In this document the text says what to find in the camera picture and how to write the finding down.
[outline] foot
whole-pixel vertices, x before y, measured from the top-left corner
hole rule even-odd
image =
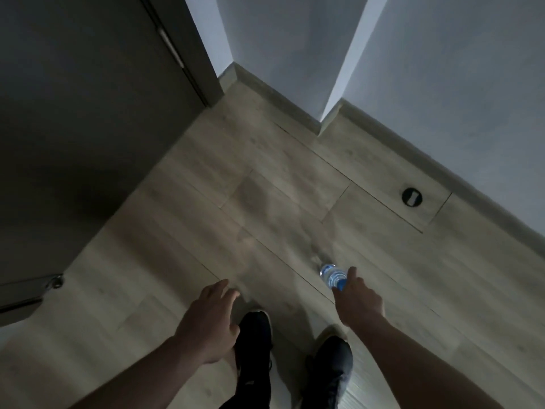
[[[352,372],[352,350],[341,333],[323,336],[312,358],[301,409],[336,409]]]
[[[269,316],[261,310],[250,311],[242,318],[239,327],[240,334],[234,348],[239,374],[236,394],[249,393],[254,399],[266,400],[269,405],[270,351],[273,348],[273,329]]]

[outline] person's right arm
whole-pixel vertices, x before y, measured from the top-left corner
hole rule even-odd
[[[356,276],[355,267],[348,270],[343,291],[333,293],[339,318],[370,351],[402,409],[501,409],[467,377],[388,323],[382,298]]]

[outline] white symbol on black circle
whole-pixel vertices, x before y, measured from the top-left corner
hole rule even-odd
[[[415,207],[419,206],[422,201],[422,194],[419,190],[414,188],[407,188],[403,193],[401,194],[401,199],[403,200],[403,203],[407,206]]]

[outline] water bottle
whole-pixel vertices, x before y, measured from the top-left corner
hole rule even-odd
[[[337,287],[342,291],[346,284],[346,273],[335,264],[325,264],[320,270],[320,277],[330,289]]]

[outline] leg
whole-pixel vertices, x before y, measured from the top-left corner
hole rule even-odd
[[[301,409],[336,409],[350,380],[352,350],[334,326],[318,339]]]
[[[238,382],[235,395],[220,409],[267,409],[271,400],[269,378],[273,329],[264,311],[250,311],[239,324],[235,344]]]

